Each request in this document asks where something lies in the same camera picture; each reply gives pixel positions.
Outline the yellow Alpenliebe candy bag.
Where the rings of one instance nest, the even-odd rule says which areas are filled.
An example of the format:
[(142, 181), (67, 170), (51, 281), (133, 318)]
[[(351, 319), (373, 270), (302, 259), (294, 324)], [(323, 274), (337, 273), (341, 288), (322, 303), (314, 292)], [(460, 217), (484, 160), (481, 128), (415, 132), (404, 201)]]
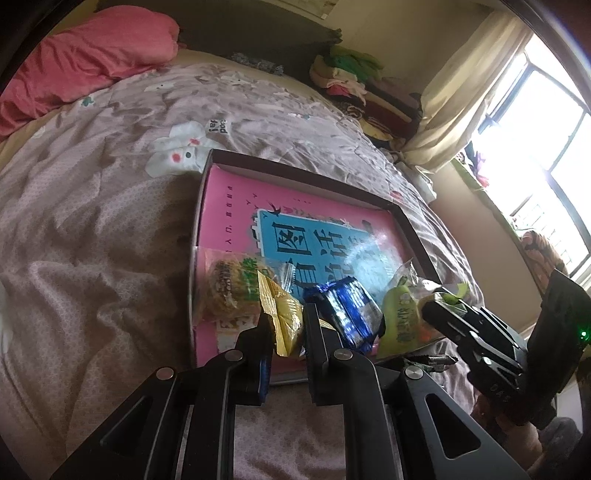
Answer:
[(304, 307), (262, 271), (257, 273), (262, 310), (273, 320), (276, 354), (284, 358), (301, 355), (304, 338)]

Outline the cream curtain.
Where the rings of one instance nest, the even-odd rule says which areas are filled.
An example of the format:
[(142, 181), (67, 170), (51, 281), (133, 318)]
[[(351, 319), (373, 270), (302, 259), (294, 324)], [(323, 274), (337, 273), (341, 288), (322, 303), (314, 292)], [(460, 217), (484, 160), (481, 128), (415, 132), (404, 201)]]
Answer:
[(425, 88), (423, 118), (403, 150), (407, 165), (435, 173), (470, 142), (531, 36), (522, 20), (500, 10), (480, 24)]

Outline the pile of folded clothes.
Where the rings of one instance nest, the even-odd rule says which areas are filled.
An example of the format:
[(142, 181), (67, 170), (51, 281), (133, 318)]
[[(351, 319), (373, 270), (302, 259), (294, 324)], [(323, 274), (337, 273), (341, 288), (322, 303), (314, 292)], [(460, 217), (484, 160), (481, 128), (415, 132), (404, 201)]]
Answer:
[(380, 148), (401, 150), (416, 134), (423, 116), (421, 94), (383, 74), (376, 57), (332, 46), (310, 67), (315, 88)]

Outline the clear bag crispy rice cake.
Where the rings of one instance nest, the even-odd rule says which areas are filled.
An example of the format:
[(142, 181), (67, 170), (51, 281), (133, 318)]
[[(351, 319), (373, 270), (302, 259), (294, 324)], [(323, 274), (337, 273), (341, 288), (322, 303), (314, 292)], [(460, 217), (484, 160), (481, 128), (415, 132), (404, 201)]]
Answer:
[(259, 310), (259, 273), (280, 280), (283, 265), (256, 254), (201, 248), (197, 253), (197, 303), (202, 320), (235, 320)]

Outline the dark green headboard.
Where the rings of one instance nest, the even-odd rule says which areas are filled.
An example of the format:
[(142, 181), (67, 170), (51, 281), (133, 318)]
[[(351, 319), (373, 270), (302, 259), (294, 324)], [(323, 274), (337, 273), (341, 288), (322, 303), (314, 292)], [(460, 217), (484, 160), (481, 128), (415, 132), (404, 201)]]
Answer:
[(193, 51), (230, 58), (242, 54), (311, 84), (318, 55), (342, 41), (342, 32), (265, 1), (136, 0), (132, 6), (165, 14), (180, 27), (179, 40)]

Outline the pink and blue book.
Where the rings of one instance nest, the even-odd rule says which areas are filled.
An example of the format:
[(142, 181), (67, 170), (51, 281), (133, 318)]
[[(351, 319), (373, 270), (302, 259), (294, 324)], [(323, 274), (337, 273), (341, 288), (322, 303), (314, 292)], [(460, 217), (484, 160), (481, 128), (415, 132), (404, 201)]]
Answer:
[(252, 170), (211, 164), (197, 203), (201, 248), (256, 254), (294, 266), (291, 293), (342, 277), (382, 302), (396, 270), (414, 256), (396, 215), (352, 195)]

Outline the blue biscuit packet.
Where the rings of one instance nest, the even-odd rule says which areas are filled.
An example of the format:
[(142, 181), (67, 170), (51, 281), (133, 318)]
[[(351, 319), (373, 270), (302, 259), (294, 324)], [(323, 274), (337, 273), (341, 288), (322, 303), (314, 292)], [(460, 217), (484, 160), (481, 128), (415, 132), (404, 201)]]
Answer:
[(385, 318), (376, 301), (352, 276), (304, 289), (304, 301), (314, 303), (318, 314), (339, 332), (349, 349), (372, 351), (385, 331)]

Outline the green bag yellow cake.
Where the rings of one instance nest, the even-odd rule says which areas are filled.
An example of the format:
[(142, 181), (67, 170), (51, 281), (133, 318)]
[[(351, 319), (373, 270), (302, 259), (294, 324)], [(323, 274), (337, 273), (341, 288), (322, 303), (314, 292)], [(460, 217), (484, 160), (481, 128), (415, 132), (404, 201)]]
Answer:
[(454, 313), (467, 312), (460, 300), (468, 293), (466, 282), (440, 285), (419, 275), (409, 260), (398, 268), (382, 302), (385, 331), (378, 340), (377, 359), (386, 360), (426, 347), (443, 334), (423, 319), (422, 306), (440, 296)]

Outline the pink quilt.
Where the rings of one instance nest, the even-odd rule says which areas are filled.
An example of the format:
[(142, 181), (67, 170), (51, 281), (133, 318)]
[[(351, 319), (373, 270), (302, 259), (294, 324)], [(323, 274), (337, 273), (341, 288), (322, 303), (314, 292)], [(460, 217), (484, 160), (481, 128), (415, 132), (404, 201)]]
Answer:
[(177, 55), (178, 36), (171, 17), (117, 5), (45, 37), (1, 94), (1, 138), (63, 105), (169, 62)]

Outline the dark patterned pillow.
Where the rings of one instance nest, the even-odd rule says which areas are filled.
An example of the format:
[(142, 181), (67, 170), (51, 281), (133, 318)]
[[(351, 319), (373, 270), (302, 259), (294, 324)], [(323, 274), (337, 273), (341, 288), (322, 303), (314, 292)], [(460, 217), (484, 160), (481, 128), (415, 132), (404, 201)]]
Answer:
[(276, 64), (269, 60), (247, 56), (243, 53), (235, 52), (229, 55), (231, 61), (248, 66), (250, 68), (263, 71), (276, 76), (283, 76), (283, 65)]

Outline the dark shallow cardboard tray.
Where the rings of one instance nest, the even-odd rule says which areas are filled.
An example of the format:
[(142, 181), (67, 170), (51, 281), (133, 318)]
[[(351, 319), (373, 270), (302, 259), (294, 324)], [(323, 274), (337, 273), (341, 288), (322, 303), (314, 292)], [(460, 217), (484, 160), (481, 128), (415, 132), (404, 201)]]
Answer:
[(291, 292), (352, 276), (381, 302), (398, 268), (412, 262), (440, 279), (422, 241), (393, 202), (270, 160), (212, 150), (191, 239), (188, 301), (193, 363), (235, 346), (238, 331), (198, 314), (205, 275), (219, 258), (250, 256), (287, 267)]

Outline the lilac patterned duvet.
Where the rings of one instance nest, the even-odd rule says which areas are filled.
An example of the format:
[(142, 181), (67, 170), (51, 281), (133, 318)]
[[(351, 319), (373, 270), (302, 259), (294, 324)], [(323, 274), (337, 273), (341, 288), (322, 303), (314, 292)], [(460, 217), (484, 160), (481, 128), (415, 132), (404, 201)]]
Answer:
[(270, 159), (398, 204), (440, 278), (484, 302), (448, 228), (358, 122), (293, 79), (209, 60), (84, 95), (8, 141), (1, 173), (1, 435), (48, 478), (149, 374), (189, 364), (200, 176), (169, 148)]

